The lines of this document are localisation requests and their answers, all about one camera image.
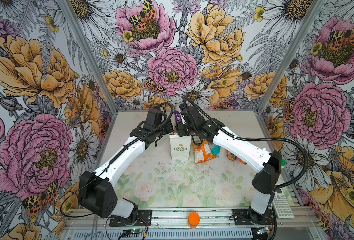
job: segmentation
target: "black mounting plate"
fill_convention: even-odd
[[[144,219],[145,222],[141,220],[136,220],[136,222],[133,225],[128,225],[125,224],[127,221],[125,221],[125,218],[119,217],[119,216],[112,216],[109,222],[109,226],[111,227],[145,227],[146,225],[149,227],[152,223],[152,210],[138,210],[137,217],[136,218],[142,218]]]
[[[240,225],[255,225],[248,221],[248,209],[232,209],[233,215],[234,215],[234,224],[236,226]],[[270,218],[270,220],[273,222],[273,218],[271,217],[273,215],[273,212],[271,209],[266,209],[265,214],[263,215],[264,218],[258,222],[259,225],[270,225],[269,219],[266,217]]]

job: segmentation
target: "snack bag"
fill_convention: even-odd
[[[234,160],[240,161],[243,164],[247,164],[246,162],[242,161],[239,157],[237,157],[236,155],[234,155],[233,153],[229,152],[228,150],[226,150],[227,156],[229,160],[232,160],[234,162]]]
[[[209,160],[212,160],[216,158],[214,154],[212,153],[210,147],[209,147],[209,142],[208,141],[203,141],[201,146],[196,146],[194,145],[194,163],[203,163]]]
[[[179,137],[178,135],[169,135],[170,139],[170,152],[172,159],[189,160],[190,136]]]

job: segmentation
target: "orange bottle cap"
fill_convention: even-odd
[[[200,223],[200,216],[198,213],[193,212],[189,214],[188,222],[192,226],[197,226]]]

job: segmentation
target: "floral wallpaper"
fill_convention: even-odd
[[[55,7],[0,0],[2,240],[61,238],[61,204],[65,213],[78,208],[72,194],[94,169],[112,121],[67,25],[55,24],[65,20]]]
[[[283,101],[271,99],[262,117],[271,136],[309,153],[296,188],[328,239],[354,240],[354,0],[327,1],[323,12],[329,16],[314,23],[287,66]],[[275,146],[298,175],[303,155],[288,143]]]
[[[48,1],[54,25],[69,28]],[[312,0],[70,2],[118,109],[179,106],[183,95],[206,109],[256,109]]]

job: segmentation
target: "metal post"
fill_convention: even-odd
[[[114,114],[114,118],[115,118],[115,116],[117,115],[117,107],[114,104],[113,99],[111,98],[109,89],[105,84],[105,81],[101,74],[101,70],[97,64],[96,59],[94,58],[92,50],[90,49],[87,37],[85,36],[84,31],[79,24],[79,20],[76,16],[76,13],[73,10],[72,4],[70,3],[69,0],[60,0],[58,1],[58,3],[62,12],[64,13],[65,19],[72,32],[72,36],[77,41],[81,50],[83,51],[84,57],[88,61],[90,69],[92,70],[92,73],[98,83],[98,86],[101,88],[101,91],[105,96],[106,102],[111,112]]]
[[[301,41],[304,39],[306,34],[309,31],[310,26],[314,24],[314,20],[316,16],[322,9],[325,0],[314,0],[310,5],[310,8],[302,22],[298,32],[295,36],[293,36],[293,41],[290,43],[289,48],[285,52],[285,55],[279,65],[278,69],[275,71],[274,77],[271,81],[271,84],[266,89],[264,96],[262,97],[261,102],[257,106],[258,114],[262,113],[262,110],[269,102],[270,97],[273,95],[275,89],[277,88],[279,82],[285,74],[287,66],[289,66],[293,57],[295,56],[295,51],[299,48]]]

